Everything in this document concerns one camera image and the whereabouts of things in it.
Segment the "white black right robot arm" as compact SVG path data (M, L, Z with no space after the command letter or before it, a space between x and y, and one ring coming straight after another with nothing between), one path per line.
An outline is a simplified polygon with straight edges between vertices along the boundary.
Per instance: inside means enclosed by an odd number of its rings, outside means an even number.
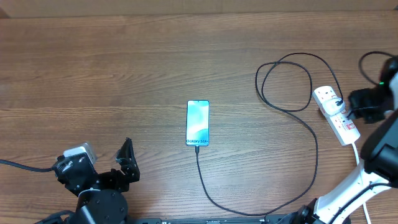
M350 223L349 216L365 207L373 196L397 188L397 56L387 54L378 82L349 94L349 110L330 86L312 90L316 101L341 145L355 145L359 131L354 119L381 125L354 150L356 167L331 192L314 199L280 223Z

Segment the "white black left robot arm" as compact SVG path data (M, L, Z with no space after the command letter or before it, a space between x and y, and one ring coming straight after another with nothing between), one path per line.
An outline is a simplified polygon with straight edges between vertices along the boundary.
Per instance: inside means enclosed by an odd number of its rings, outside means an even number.
M94 164L97 157L85 142L63 152L50 168L30 167L1 160L1 164L32 172L55 172L57 180L78 197L76 210L63 210L39 221L40 223L127 223L127 201L122 195L129 185L140 179L140 171L134 157L133 143L126 138L116 153L119 170L97 173Z

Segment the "white power strip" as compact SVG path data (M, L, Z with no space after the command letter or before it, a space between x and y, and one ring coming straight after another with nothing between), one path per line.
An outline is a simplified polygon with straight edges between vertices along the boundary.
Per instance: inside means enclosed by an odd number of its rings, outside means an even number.
M331 86L318 87L313 91L312 96L319 109L321 107L321 103L324 101L332 98L339 98ZM353 121L347 118L347 115L348 113L344 109L342 112L334 116L325 117L342 146L353 144L360 137L358 129L354 125Z

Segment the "Samsung Galaxy smartphone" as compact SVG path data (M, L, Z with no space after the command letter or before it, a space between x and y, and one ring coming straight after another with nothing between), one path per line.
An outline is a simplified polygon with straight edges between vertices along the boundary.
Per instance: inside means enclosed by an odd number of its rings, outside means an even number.
M210 102L187 101L186 145L208 146L210 143Z

